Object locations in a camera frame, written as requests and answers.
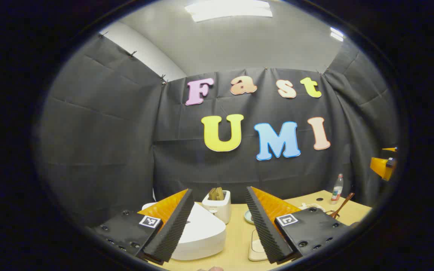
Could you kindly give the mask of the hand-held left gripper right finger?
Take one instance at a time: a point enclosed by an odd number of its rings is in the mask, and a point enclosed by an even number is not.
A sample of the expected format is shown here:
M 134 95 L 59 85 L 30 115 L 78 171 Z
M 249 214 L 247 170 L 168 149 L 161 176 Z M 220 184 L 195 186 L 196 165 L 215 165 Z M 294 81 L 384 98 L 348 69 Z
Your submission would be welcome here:
M 270 263 L 313 254 L 350 229 L 319 208 L 300 209 L 256 187 L 247 187 L 246 203 Z

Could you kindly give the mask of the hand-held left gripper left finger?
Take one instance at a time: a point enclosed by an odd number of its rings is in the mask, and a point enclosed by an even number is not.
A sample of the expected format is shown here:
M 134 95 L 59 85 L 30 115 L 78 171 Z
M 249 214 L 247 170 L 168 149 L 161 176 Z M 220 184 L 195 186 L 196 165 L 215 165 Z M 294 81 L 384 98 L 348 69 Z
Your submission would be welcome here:
M 174 253 L 193 206 L 192 189 L 183 189 L 141 210 L 121 208 L 91 226 L 89 236 L 119 260 L 162 265 Z

